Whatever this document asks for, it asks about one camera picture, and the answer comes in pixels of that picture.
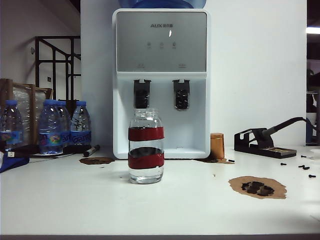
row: dispenser tap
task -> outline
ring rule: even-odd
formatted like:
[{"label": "dispenser tap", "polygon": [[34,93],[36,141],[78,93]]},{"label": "dispenser tap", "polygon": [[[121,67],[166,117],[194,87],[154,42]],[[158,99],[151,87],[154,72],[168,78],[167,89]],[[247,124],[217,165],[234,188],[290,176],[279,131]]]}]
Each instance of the dispenser tap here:
[{"label": "dispenser tap", "polygon": [[146,109],[149,107],[150,80],[134,80],[133,85],[133,106],[136,109]]},{"label": "dispenser tap", "polygon": [[189,108],[190,80],[173,80],[174,107],[177,110],[186,110]]}]

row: dispenser control panel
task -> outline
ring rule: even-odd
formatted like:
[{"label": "dispenser control panel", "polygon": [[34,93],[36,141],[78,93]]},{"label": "dispenser control panel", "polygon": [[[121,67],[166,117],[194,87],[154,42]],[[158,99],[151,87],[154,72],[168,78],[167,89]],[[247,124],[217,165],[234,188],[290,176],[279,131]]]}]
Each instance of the dispenser control panel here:
[{"label": "dispenser control panel", "polygon": [[117,13],[117,71],[206,72],[206,64],[205,12]]}]

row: blue water bottle cap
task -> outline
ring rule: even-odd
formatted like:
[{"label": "blue water bottle cap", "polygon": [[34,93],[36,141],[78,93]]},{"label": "blue water bottle cap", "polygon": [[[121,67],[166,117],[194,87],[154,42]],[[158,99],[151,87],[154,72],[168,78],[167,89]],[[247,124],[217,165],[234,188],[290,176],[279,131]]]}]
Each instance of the blue water bottle cap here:
[{"label": "blue water bottle cap", "polygon": [[57,104],[58,106],[66,106],[66,105],[67,105],[66,101],[57,101],[56,104]]},{"label": "blue water bottle cap", "polygon": [[87,102],[86,102],[86,101],[77,101],[77,102],[76,102],[76,105],[77,105],[77,106],[86,106],[86,105],[87,105]]},{"label": "blue water bottle cap", "polygon": [[6,105],[17,105],[17,100],[5,100]]},{"label": "blue water bottle cap", "polygon": [[52,100],[52,99],[44,100],[43,106],[48,106],[48,105],[57,105],[57,100]]}]

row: black marker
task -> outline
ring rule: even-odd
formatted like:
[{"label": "black marker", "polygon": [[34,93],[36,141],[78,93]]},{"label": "black marker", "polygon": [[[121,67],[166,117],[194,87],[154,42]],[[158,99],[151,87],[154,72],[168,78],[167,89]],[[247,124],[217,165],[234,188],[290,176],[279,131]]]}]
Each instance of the black marker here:
[{"label": "black marker", "polygon": [[90,148],[89,150],[83,153],[84,157],[89,157],[90,155],[94,154],[96,151],[100,149],[100,145],[95,145],[94,147]]}]

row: blue cloth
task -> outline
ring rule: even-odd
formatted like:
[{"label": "blue cloth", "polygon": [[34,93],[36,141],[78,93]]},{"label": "blue cloth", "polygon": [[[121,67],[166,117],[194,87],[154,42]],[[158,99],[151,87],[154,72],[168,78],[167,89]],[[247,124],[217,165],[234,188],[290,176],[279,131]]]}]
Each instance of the blue cloth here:
[{"label": "blue cloth", "polygon": [[29,163],[29,161],[29,157],[8,157],[8,153],[5,152],[1,161],[2,164],[0,168],[0,173],[3,173],[4,171],[9,169],[14,169],[26,165]]}]

